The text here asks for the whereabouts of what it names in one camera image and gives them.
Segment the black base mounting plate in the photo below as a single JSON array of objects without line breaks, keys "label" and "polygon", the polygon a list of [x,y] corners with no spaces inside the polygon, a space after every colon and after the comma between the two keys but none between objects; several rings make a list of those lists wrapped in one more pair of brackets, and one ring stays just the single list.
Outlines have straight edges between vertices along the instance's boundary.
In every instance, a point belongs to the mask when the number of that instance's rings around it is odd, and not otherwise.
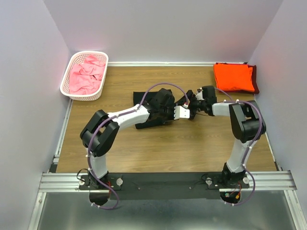
[{"label": "black base mounting plate", "polygon": [[237,184],[222,185],[217,182],[221,172],[145,172],[111,173],[105,179],[113,191],[106,187],[95,187],[88,174],[81,175],[79,189],[90,192],[93,200],[106,200],[106,191],[111,199],[120,200],[164,200],[164,199],[219,199],[223,193],[234,196],[235,189],[249,188],[250,179],[245,176]]}]

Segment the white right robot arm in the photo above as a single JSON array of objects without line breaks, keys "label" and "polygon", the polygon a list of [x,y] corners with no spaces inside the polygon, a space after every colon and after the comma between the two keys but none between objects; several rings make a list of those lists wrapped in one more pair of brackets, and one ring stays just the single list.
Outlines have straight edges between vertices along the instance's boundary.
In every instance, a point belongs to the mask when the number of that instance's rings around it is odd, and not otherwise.
[{"label": "white right robot arm", "polygon": [[197,94],[189,90],[187,92],[188,108],[190,119],[193,119],[197,112],[230,118],[235,141],[230,158],[217,177],[218,183],[230,188],[243,181],[250,153],[261,135],[266,132],[266,124],[254,100],[218,102],[215,90],[213,86],[203,86],[198,89]]}]

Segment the pink crumpled t-shirt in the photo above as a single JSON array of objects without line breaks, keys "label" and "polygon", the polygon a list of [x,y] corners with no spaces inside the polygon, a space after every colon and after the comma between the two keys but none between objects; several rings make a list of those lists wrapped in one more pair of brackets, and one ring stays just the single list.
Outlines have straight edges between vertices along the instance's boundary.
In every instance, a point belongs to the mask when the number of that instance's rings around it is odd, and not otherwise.
[{"label": "pink crumpled t-shirt", "polygon": [[89,95],[98,91],[106,67],[105,61],[89,55],[81,64],[72,66],[69,75],[70,94]]}]

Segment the aluminium front rail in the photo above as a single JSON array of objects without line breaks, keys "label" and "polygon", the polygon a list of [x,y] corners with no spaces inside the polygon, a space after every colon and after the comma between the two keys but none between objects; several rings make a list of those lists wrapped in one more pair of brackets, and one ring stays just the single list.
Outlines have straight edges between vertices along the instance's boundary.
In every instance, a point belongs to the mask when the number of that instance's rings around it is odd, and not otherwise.
[{"label": "aluminium front rail", "polygon": [[290,171],[252,172],[246,174],[239,182],[223,185],[218,180],[218,172],[189,173],[109,173],[104,179],[107,186],[91,182],[86,173],[45,173],[42,175],[40,192],[107,192],[109,188],[122,191],[148,189],[182,189],[203,188],[220,192],[243,189],[251,191],[296,190],[296,184]]}]

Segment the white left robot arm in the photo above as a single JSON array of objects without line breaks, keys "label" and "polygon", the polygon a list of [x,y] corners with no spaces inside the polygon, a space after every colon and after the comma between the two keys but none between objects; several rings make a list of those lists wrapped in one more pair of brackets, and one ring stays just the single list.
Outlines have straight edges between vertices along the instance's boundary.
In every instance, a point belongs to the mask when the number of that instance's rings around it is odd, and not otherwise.
[{"label": "white left robot arm", "polygon": [[175,106],[179,105],[171,90],[133,92],[133,107],[119,112],[98,110],[80,133],[87,150],[88,175],[95,189],[109,186],[106,175],[106,154],[111,149],[119,131],[131,126],[146,129],[164,125],[174,120]]}]

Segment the black t-shirt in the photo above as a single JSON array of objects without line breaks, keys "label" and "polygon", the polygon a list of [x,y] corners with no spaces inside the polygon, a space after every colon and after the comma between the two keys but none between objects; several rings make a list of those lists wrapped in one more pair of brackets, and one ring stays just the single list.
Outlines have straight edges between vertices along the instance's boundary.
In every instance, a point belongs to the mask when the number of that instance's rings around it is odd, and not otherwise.
[{"label": "black t-shirt", "polygon": [[185,96],[180,98],[178,101],[175,101],[175,97],[172,94],[171,90],[160,89],[157,92],[148,92],[145,96],[144,102],[142,105],[148,109],[150,115],[146,122],[138,123],[135,125],[136,129],[145,129],[151,127],[157,127],[164,125],[169,122],[161,122],[157,119],[154,119],[154,113],[159,109],[160,106],[168,106],[168,105],[184,105],[186,102]]}]

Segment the aluminium back rail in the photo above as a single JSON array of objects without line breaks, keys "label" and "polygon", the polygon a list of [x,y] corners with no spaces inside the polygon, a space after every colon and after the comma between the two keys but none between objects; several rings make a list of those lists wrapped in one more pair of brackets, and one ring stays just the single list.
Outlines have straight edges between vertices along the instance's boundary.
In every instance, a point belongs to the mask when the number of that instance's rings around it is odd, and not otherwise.
[{"label": "aluminium back rail", "polygon": [[216,62],[109,62],[111,67],[210,67],[216,64]]}]

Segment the pink plastic laundry basket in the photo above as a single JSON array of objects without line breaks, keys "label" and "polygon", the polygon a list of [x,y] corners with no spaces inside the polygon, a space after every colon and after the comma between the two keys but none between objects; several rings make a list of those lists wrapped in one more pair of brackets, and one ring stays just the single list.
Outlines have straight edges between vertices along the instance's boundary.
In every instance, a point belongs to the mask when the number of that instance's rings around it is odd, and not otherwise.
[{"label": "pink plastic laundry basket", "polygon": [[102,93],[106,79],[108,55],[98,51],[75,53],[64,73],[60,91],[77,101],[94,101]]}]

